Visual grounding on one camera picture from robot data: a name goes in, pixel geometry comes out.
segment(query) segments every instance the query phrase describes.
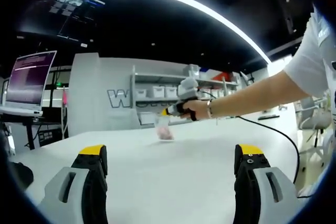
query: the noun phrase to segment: ceiling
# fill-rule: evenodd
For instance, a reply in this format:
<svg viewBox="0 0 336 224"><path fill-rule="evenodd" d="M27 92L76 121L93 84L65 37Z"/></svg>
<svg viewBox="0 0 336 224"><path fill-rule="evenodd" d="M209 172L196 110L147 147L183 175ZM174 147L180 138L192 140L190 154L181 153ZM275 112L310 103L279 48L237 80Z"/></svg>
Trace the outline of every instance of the ceiling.
<svg viewBox="0 0 336 224"><path fill-rule="evenodd" d="M0 59L9 76L15 57L58 50L54 65L71 65L79 52L100 57L125 57L193 63L221 71L253 72L266 66L252 47L222 23L175 0L101 0L105 6L80 43L34 33L17 32L13 56ZM244 31L265 52L302 37L310 16L308 0L196 0ZM293 54L299 39L271 60Z"/></svg>

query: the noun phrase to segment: white tabletop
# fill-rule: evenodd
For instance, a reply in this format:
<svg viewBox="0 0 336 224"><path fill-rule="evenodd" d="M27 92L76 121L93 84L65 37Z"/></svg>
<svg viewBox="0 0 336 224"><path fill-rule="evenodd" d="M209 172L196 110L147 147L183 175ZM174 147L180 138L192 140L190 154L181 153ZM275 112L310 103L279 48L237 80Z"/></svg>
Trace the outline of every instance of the white tabletop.
<svg viewBox="0 0 336 224"><path fill-rule="evenodd" d="M295 113L260 121L297 143ZM245 116L256 121L258 114ZM232 223L235 214L234 150L239 143L261 148L271 166L293 180L297 154L282 135L241 119L172 126L172 143L155 129L83 133L14 157L34 173L27 194L35 204L44 187L86 146L104 144L108 153L106 209L110 223Z"/></svg>

